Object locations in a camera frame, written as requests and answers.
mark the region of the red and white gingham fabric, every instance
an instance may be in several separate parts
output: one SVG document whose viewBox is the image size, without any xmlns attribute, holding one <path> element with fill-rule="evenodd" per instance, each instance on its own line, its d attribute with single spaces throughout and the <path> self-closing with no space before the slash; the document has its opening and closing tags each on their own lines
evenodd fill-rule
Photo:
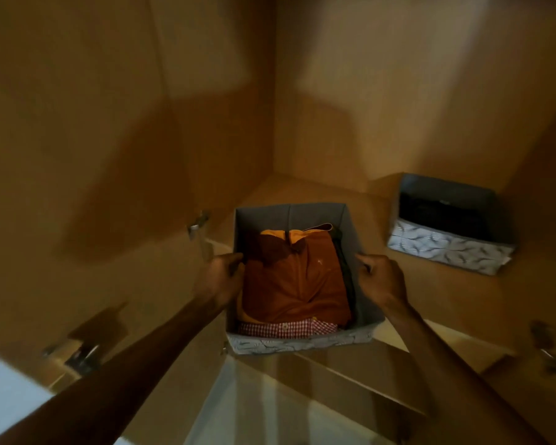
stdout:
<svg viewBox="0 0 556 445">
<path fill-rule="evenodd" d="M 269 339 L 304 339 L 309 336 L 333 334 L 338 325 L 316 319 L 289 321 L 287 323 L 239 323 L 239 334 Z"/>
</svg>

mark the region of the folded shirt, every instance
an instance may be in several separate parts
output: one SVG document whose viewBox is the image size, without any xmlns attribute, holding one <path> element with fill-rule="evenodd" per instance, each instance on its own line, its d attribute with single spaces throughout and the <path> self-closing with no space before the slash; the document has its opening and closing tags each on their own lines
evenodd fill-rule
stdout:
<svg viewBox="0 0 556 445">
<path fill-rule="evenodd" d="M 344 326 L 347 287 L 329 224 L 311 230 L 266 230 L 245 236 L 245 278 L 237 317 L 252 324 L 316 318 Z"/>
<path fill-rule="evenodd" d="M 289 321 L 287 323 L 246 323 L 240 322 L 239 334 L 268 339 L 305 339 L 310 336 L 333 334 L 338 325 L 317 319 Z"/>
</svg>

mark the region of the patterned storage box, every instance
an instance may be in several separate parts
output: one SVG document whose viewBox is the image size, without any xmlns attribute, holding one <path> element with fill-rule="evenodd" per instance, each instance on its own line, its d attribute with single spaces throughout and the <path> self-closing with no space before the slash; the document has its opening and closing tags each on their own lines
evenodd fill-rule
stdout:
<svg viewBox="0 0 556 445">
<path fill-rule="evenodd" d="M 342 203 L 305 203 L 300 205 L 274 205 L 235 210 L 234 250 L 242 251 L 239 240 L 245 231 L 305 230 L 316 225 L 331 223 L 342 232 L 342 251 L 352 271 L 355 287 L 353 321 L 346 330 L 333 334 L 311 336 L 308 339 L 266 339 L 237 334 L 236 307 L 227 311 L 226 336 L 237 354 L 271 354 L 283 351 L 301 351 L 370 342 L 375 327 L 385 317 L 381 310 L 365 298 L 358 284 L 359 263 L 355 253 L 361 251 L 356 230 L 348 207 Z"/>
<path fill-rule="evenodd" d="M 484 275 L 495 275 L 516 247 L 493 190 L 414 174 L 401 179 L 390 232 L 392 250 Z"/>
</svg>

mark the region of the person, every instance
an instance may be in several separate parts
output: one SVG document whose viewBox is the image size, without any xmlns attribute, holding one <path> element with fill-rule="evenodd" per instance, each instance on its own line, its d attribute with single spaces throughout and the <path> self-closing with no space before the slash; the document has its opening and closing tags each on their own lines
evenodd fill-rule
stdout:
<svg viewBox="0 0 556 445">
<path fill-rule="evenodd" d="M 0 435 L 0 445 L 114 443 L 185 346 L 239 294 L 242 258 L 240 253 L 214 257 L 200 271 L 193 299 L 178 314 L 9 428 Z M 461 432 L 461 443 L 546 443 L 410 306 L 395 261 L 378 255 L 357 258 L 364 264 L 359 283 L 365 296 L 400 334 L 439 413 Z"/>
</svg>

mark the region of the fabric storage bin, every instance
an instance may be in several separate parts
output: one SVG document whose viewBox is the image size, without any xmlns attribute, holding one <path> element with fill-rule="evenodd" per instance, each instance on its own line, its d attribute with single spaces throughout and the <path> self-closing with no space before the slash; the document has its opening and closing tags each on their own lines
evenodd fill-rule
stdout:
<svg viewBox="0 0 556 445">
<path fill-rule="evenodd" d="M 227 310 L 226 336 L 236 354 L 271 354 L 284 351 L 301 351 L 335 345 L 361 344 L 372 340 L 375 327 L 385 317 L 381 310 L 367 299 L 358 284 L 361 265 L 355 254 L 361 251 L 356 230 L 348 207 L 343 203 L 305 203 L 299 205 L 274 205 L 255 208 L 237 208 L 234 215 L 234 251 L 243 252 L 245 232 L 263 230 L 306 230 L 330 223 L 342 233 L 341 249 L 350 267 L 354 285 L 354 300 L 350 306 L 353 320 L 347 329 L 328 335 L 306 339 L 274 339 L 237 334 L 237 307 L 233 303 Z"/>
<path fill-rule="evenodd" d="M 490 189 L 404 174 L 393 200 L 387 246 L 466 270 L 495 275 L 516 244 Z"/>
</svg>

